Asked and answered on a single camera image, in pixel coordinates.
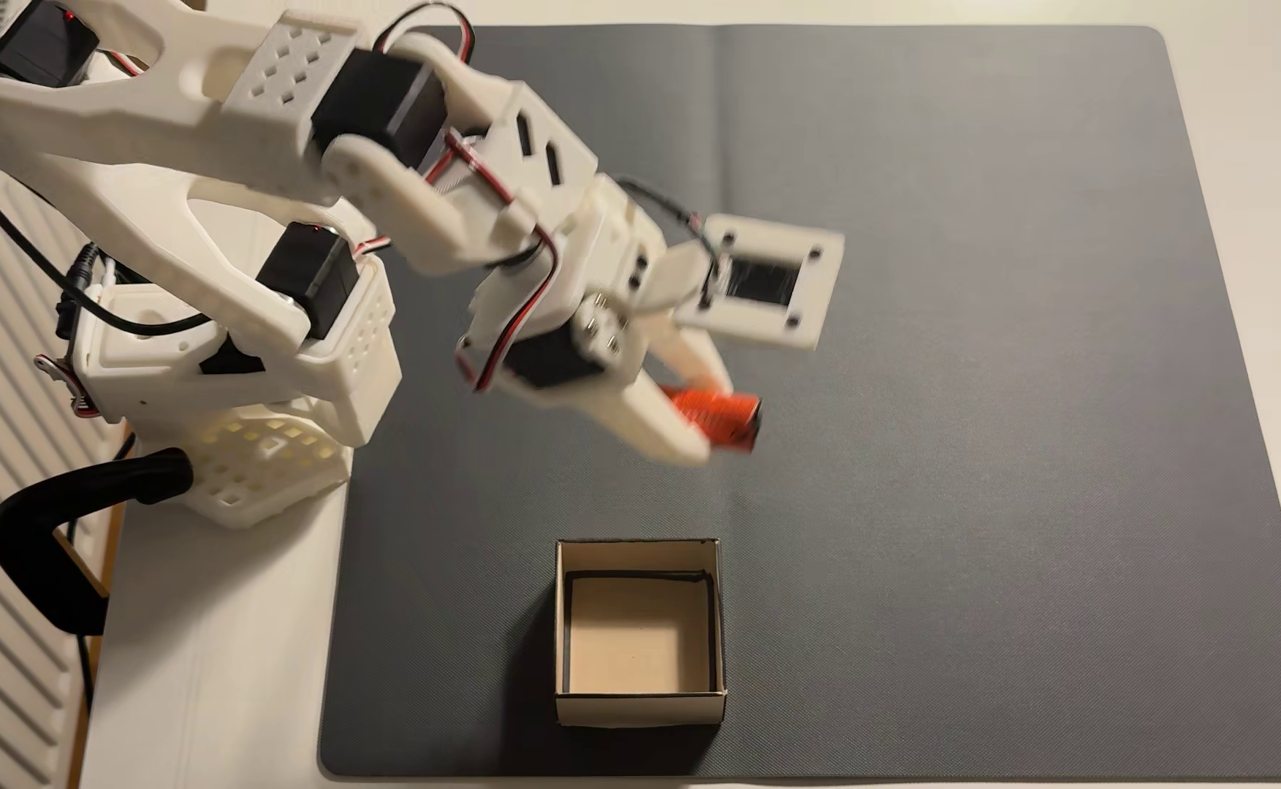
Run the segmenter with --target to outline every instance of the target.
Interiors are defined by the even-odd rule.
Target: cardboard box
[[[720,724],[719,541],[557,541],[562,726]]]

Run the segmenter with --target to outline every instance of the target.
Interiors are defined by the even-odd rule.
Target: white table
[[[1155,27],[1171,54],[1281,498],[1281,0],[457,1],[475,24]],[[297,6],[359,14],[377,27],[406,4]],[[279,10],[275,0],[211,0],[210,9],[266,23]],[[243,245],[266,242],[242,233]],[[339,489],[249,532],[175,507],[138,514],[115,565],[85,789],[343,785],[315,757],[343,505]],[[628,783],[640,785],[675,781]]]

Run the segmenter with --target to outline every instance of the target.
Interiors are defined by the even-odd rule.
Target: gray mat
[[[836,227],[820,348],[729,345],[756,453],[471,397],[395,266],[320,757],[341,775],[1281,777],[1281,514],[1145,28],[506,28],[616,173]],[[553,722],[553,541],[716,537],[711,728]]]

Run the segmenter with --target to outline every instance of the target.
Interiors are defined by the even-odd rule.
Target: ventilation hole
[[[518,120],[518,147],[524,155],[533,155],[533,134],[528,129],[528,117],[520,113],[515,120]]]
[[[547,175],[552,178],[555,187],[561,187],[561,172],[557,170],[557,149],[553,143],[547,143],[543,152],[547,154]]]

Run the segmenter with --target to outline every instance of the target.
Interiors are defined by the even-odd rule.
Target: robotic arm
[[[35,35],[64,56],[42,60]],[[456,348],[475,391],[582,410],[666,464],[705,464],[712,439],[647,354],[722,397],[708,332],[816,345],[842,236],[690,216],[694,241],[670,247],[628,192],[640,187],[600,173],[524,82],[424,33],[384,51],[363,38],[301,12],[265,29],[177,0],[35,0],[0,41],[0,170],[151,281],[87,293],[141,321],[210,318],[143,337],[87,315],[61,368],[145,453],[187,451],[181,501],[241,526],[347,479],[401,379],[378,232],[427,275],[491,268]],[[83,81],[96,47],[149,68]],[[250,272],[188,200],[287,228]]]

